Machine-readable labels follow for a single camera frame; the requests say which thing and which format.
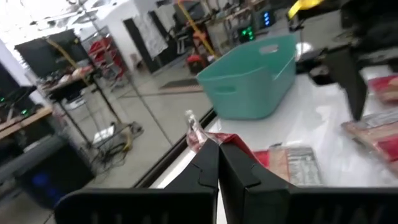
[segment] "yellow pole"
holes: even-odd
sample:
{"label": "yellow pole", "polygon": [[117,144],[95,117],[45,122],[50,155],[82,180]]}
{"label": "yellow pole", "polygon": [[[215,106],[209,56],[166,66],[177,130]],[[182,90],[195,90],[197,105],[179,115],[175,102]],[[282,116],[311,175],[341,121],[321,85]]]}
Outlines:
{"label": "yellow pole", "polygon": [[[201,34],[199,28],[195,24],[195,22],[192,20],[191,16],[189,15],[188,11],[184,8],[184,6],[181,4],[181,0],[178,0],[177,2],[178,6],[180,7],[182,13],[184,13],[185,17],[188,19],[189,24],[192,26],[193,30],[197,32],[198,34]],[[214,58],[218,58],[217,54],[214,52],[214,50],[210,47],[210,44],[207,42],[207,40],[204,38],[204,36],[199,35],[200,40],[203,42],[203,45],[205,45],[206,49],[209,51],[210,54],[214,56]]]}

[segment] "electronic equipment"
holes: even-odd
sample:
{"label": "electronic equipment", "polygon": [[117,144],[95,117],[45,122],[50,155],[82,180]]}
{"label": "electronic equipment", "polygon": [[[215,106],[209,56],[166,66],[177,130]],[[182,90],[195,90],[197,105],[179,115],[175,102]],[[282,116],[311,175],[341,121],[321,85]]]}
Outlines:
{"label": "electronic equipment", "polygon": [[[202,19],[206,14],[203,6],[201,5],[201,1],[188,1],[188,2],[185,1],[182,2],[181,4],[184,6],[185,10],[187,10],[193,21]],[[187,23],[188,22],[187,17],[182,12],[180,6],[178,6],[178,4],[174,4],[174,9],[180,23],[181,24]]]}
{"label": "electronic equipment", "polygon": [[[15,79],[11,76],[11,74],[7,71],[5,66],[0,63],[0,105],[4,105],[6,98],[10,95],[10,93],[16,93],[17,91],[21,91],[21,86]],[[25,97],[20,99],[18,102],[14,102],[14,107],[23,111],[29,109],[34,106],[34,102],[29,98]],[[5,120],[7,118],[8,111],[5,108],[1,108],[0,106],[0,119]]]}
{"label": "electronic equipment", "polygon": [[15,140],[5,138],[0,140],[0,166],[24,153]]}
{"label": "electronic equipment", "polygon": [[252,26],[243,26],[237,29],[238,39],[241,44],[252,41],[256,38]]}
{"label": "electronic equipment", "polygon": [[352,31],[359,39],[356,49],[372,52],[398,45],[397,9],[394,1],[345,0],[341,3],[344,12],[342,24],[352,24]]}
{"label": "electronic equipment", "polygon": [[10,121],[15,116],[27,115],[30,108],[19,111],[19,108],[16,108],[16,105],[18,102],[28,98],[30,94],[36,91],[36,89],[36,86],[21,86],[7,96],[0,98],[0,110],[3,112],[0,114],[0,121]]}
{"label": "electronic equipment", "polygon": [[351,50],[345,48],[328,52],[323,62],[328,67],[331,78],[345,90],[353,119],[359,121],[368,96],[368,86],[359,74],[361,68],[354,59]]}
{"label": "electronic equipment", "polygon": [[40,206],[53,208],[63,196],[84,187],[94,174],[76,146],[53,135],[0,167],[0,182],[12,176]]}
{"label": "electronic equipment", "polygon": [[267,28],[275,24],[275,11],[266,10],[261,12],[261,27]]}
{"label": "electronic equipment", "polygon": [[191,163],[164,189],[82,189],[55,207],[58,224],[215,223],[217,143],[207,140]]}
{"label": "electronic equipment", "polygon": [[[73,30],[53,34],[48,38],[61,46],[74,61],[79,62],[88,58]],[[45,37],[16,45],[15,48],[39,78],[46,78],[51,73],[70,66],[68,60],[58,49],[49,44]]]}

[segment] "shelving unit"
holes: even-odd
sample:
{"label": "shelving unit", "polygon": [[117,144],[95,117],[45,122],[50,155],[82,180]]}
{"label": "shelving unit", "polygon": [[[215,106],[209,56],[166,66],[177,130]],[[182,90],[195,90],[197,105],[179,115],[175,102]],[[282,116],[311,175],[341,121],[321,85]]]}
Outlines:
{"label": "shelving unit", "polygon": [[95,65],[102,69],[111,91],[124,86],[127,66],[107,27],[83,40],[82,45]]}

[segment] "white wall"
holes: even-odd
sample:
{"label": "white wall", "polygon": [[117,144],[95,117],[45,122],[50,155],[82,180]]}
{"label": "white wall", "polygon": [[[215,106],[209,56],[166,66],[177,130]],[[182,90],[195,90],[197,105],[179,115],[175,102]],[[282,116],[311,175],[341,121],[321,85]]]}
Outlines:
{"label": "white wall", "polygon": [[[134,63],[131,60],[131,54],[137,54],[139,60],[141,59],[141,55],[125,28],[123,20],[133,18],[137,15],[139,15],[139,11],[135,6],[134,1],[126,1],[110,7],[109,9],[101,10],[97,13],[97,16],[99,17],[98,20],[94,21],[99,28],[108,26],[127,67],[131,71],[134,70]],[[91,34],[94,34],[96,29],[91,24],[88,24],[88,26],[84,28],[76,29],[75,32],[81,39],[85,39]]]}
{"label": "white wall", "polygon": [[137,6],[138,11],[141,13],[146,13],[151,10],[155,10],[157,8],[156,1],[157,0],[130,0],[134,1],[134,4]]}
{"label": "white wall", "polygon": [[[213,9],[217,9],[217,0],[208,0],[209,6]],[[218,3],[220,4],[220,8],[223,8],[225,4],[228,2],[228,0],[218,0]]]}
{"label": "white wall", "polygon": [[[25,69],[20,65],[18,60],[11,54],[7,49],[6,45],[2,40],[0,40],[0,62],[5,66],[8,72],[12,75],[16,82],[20,85],[34,85],[25,76]],[[31,95],[30,98],[34,103],[42,103],[43,105],[48,105],[49,103],[45,98],[40,95],[36,90]]]}
{"label": "white wall", "polygon": [[168,4],[165,6],[160,6],[159,8],[154,10],[157,14],[157,17],[162,22],[164,28],[169,31],[171,27],[175,25],[173,20],[173,14],[175,13],[175,9],[173,4]]}

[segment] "teal plastic basket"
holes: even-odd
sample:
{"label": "teal plastic basket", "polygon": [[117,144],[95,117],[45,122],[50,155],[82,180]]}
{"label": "teal plastic basket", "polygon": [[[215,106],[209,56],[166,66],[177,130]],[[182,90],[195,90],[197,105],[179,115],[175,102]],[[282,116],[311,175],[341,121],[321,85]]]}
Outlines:
{"label": "teal plastic basket", "polygon": [[197,76],[217,115],[260,119],[270,115],[295,80],[294,35],[235,47]]}

